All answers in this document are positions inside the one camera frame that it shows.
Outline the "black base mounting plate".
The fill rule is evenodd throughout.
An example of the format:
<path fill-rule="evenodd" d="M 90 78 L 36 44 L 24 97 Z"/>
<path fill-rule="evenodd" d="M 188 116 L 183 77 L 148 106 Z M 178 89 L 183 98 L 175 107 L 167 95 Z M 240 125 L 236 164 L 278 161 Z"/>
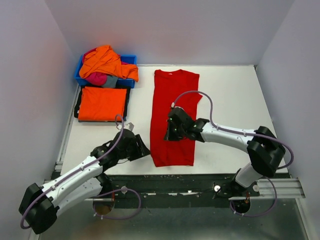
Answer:
<path fill-rule="evenodd" d="M 228 208 L 234 201 L 238 212 L 247 212 L 250 202 L 275 195 L 271 183 L 263 178 L 247 189 L 236 186 L 233 174 L 109 175 L 102 179 L 101 196 L 91 197 L 95 204 L 118 209 Z"/>

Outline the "grey crumpled garment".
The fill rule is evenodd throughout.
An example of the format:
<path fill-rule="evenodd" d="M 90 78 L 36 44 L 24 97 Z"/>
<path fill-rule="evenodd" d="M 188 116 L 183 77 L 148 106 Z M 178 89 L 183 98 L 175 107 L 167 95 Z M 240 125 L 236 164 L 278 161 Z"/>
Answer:
<path fill-rule="evenodd" d="M 102 88 L 110 88 L 113 89 L 116 87 L 118 81 L 117 76 L 108 75 L 106 77 L 106 82 L 101 86 Z"/>

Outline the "crumpled orange t shirt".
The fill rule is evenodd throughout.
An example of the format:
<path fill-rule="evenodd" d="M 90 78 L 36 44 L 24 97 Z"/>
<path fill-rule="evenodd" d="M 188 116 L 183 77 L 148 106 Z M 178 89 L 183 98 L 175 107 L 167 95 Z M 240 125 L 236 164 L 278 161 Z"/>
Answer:
<path fill-rule="evenodd" d="M 121 79 L 139 81 L 139 69 L 136 64 L 121 60 L 110 45 L 96 47 L 86 52 L 82 57 L 82 67 L 79 76 L 87 79 L 94 73 L 115 76 Z"/>

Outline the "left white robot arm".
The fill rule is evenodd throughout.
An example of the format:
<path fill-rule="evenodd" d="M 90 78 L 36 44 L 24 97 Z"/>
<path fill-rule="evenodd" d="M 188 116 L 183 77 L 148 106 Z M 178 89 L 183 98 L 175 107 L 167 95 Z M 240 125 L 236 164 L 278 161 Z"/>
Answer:
<path fill-rule="evenodd" d="M 48 230 L 69 208 L 89 198 L 115 197 L 120 191 L 136 193 L 127 187 L 114 189 L 106 170 L 120 160 L 130 162 L 150 155 L 138 134 L 123 129 L 114 139 L 94 148 L 89 156 L 67 173 L 43 185 L 31 184 L 18 208 L 20 227 L 35 234 Z"/>

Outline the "aluminium extrusion rail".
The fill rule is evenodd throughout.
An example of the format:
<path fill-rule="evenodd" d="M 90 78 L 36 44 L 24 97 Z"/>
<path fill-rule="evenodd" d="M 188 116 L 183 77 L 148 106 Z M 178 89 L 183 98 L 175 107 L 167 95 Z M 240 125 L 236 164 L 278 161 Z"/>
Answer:
<path fill-rule="evenodd" d="M 304 199 L 305 193 L 298 178 L 274 178 L 271 179 L 278 199 Z M 257 181 L 259 197 L 263 199 L 274 199 L 274 187 L 267 179 Z"/>

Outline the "blue plastic bin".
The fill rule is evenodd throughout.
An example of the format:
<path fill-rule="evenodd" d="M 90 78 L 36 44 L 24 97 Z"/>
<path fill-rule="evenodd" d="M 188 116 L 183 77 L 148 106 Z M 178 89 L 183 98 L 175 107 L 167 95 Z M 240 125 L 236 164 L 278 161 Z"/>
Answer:
<path fill-rule="evenodd" d="M 83 56 L 84 56 L 83 54 L 80 56 L 75 68 L 75 73 L 73 75 L 74 79 L 76 80 L 79 86 L 85 86 L 89 84 L 89 82 L 86 81 L 84 78 L 81 78 L 79 74 L 80 69 L 83 66 Z M 137 64 L 136 55 L 122 54 L 120 55 L 120 60 L 126 64 L 133 64 L 133 65 Z M 117 80 L 118 85 L 130 87 L 132 89 L 135 87 L 135 83 L 136 83 L 135 80 L 132 78 L 126 78 L 126 79 L 118 78 Z"/>

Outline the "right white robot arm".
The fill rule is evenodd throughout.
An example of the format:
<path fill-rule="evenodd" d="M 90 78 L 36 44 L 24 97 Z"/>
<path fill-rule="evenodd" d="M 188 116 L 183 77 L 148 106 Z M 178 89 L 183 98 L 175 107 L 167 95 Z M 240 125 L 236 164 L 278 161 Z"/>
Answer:
<path fill-rule="evenodd" d="M 240 168 L 232 180 L 220 187 L 229 198 L 241 196 L 262 177 L 273 177 L 286 153 L 273 133 L 264 126 L 257 130 L 226 129 L 214 126 L 208 119 L 193 120 L 182 108 L 174 107 L 168 114 L 166 141 L 189 139 L 217 143 L 248 154 L 250 162 Z"/>

